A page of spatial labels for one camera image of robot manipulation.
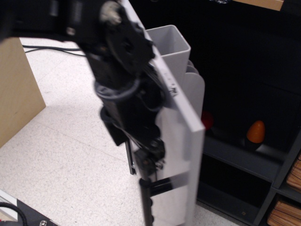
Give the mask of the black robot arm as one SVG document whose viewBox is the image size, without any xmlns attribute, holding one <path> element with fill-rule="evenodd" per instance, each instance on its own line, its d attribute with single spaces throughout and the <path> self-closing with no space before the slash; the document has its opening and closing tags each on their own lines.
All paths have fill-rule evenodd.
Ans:
<svg viewBox="0 0 301 226">
<path fill-rule="evenodd" d="M 165 156 L 155 119 L 165 101 L 153 43 L 119 0 L 3 0 L 0 38 L 71 41 L 93 72 L 100 117 L 116 145 L 131 139 L 136 165 L 149 181 Z"/>
</svg>

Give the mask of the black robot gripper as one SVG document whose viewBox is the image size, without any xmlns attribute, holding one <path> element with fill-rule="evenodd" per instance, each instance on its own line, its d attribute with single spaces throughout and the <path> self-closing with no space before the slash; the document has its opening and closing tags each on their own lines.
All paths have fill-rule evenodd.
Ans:
<svg viewBox="0 0 301 226">
<path fill-rule="evenodd" d="M 120 89 L 94 83 L 103 107 L 100 117 L 116 146 L 128 139 L 141 148 L 134 153 L 141 178 L 149 180 L 156 163 L 165 157 L 160 129 L 155 123 L 165 101 L 162 85 L 149 78 L 136 79 Z"/>
</svg>

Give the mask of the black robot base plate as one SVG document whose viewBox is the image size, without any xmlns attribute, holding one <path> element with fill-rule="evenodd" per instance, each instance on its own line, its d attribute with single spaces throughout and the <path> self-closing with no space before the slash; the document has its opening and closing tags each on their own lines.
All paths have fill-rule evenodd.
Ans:
<svg viewBox="0 0 301 226">
<path fill-rule="evenodd" d="M 56 222 L 18 199 L 16 204 L 0 202 L 0 211 L 13 218 L 9 220 L 0 218 L 1 226 L 58 226 Z"/>
</svg>

